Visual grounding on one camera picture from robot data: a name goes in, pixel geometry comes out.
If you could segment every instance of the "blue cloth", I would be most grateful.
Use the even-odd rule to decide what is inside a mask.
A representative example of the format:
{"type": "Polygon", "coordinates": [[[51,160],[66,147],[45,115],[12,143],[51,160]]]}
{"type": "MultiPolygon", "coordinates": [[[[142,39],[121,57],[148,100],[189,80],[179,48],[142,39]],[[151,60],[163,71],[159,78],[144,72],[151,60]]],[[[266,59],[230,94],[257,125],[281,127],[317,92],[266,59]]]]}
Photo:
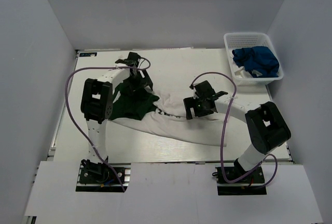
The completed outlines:
{"type": "Polygon", "coordinates": [[[236,65],[238,67],[244,66],[244,69],[253,77],[278,77],[279,62],[268,47],[256,46],[235,49],[232,53],[236,65]]]}

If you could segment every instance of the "gray wall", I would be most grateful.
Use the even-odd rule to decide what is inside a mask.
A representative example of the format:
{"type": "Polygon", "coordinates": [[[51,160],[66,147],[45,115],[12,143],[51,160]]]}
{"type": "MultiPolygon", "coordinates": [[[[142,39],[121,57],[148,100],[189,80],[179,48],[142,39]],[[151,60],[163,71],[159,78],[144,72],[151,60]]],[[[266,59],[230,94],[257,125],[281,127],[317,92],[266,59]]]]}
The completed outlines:
{"type": "Polygon", "coordinates": [[[266,32],[284,0],[49,0],[75,49],[223,47],[266,32]]]}
{"type": "Polygon", "coordinates": [[[0,216],[20,223],[75,52],[47,0],[0,0],[0,216]]]}
{"type": "Polygon", "coordinates": [[[268,34],[285,77],[270,86],[324,223],[332,223],[332,0],[285,0],[268,34]]]}

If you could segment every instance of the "green fabric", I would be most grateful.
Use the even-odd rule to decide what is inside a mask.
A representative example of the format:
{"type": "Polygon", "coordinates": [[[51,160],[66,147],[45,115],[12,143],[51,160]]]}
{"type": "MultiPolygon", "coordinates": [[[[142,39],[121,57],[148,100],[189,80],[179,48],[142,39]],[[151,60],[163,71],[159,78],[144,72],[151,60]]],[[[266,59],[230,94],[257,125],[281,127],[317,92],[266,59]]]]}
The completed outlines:
{"type": "Polygon", "coordinates": [[[110,120],[117,118],[129,118],[142,120],[145,114],[155,111],[157,107],[153,102],[159,100],[158,96],[147,92],[144,88],[134,91],[132,96],[126,94],[126,87],[123,83],[114,90],[114,98],[118,92],[121,93],[119,99],[113,103],[113,111],[110,120]]]}

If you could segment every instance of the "black label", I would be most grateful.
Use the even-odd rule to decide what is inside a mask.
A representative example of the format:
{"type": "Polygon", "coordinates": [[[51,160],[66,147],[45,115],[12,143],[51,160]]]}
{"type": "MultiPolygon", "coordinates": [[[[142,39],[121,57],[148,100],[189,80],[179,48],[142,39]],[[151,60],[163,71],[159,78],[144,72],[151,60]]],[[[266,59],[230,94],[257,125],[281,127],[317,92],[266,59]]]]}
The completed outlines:
{"type": "Polygon", "coordinates": [[[89,53],[80,53],[79,57],[96,57],[97,52],[89,52],[89,53]]]}

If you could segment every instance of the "white plastic basket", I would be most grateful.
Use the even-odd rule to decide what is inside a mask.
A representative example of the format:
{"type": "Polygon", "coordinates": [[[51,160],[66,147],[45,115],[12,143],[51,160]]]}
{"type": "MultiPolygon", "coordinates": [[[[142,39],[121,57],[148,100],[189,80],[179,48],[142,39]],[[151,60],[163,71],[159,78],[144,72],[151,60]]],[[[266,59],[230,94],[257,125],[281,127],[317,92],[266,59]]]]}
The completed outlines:
{"type": "Polygon", "coordinates": [[[276,56],[276,52],[270,41],[268,35],[264,33],[255,32],[239,32],[239,33],[227,33],[224,35],[224,41],[227,51],[228,62],[232,73],[232,78],[238,86],[254,86],[254,85],[267,85],[274,80],[281,80],[284,77],[280,61],[276,56]],[[278,77],[273,78],[242,78],[235,75],[234,69],[237,67],[230,55],[230,51],[233,49],[251,48],[254,46],[266,46],[268,47],[274,56],[279,61],[278,77]]]}

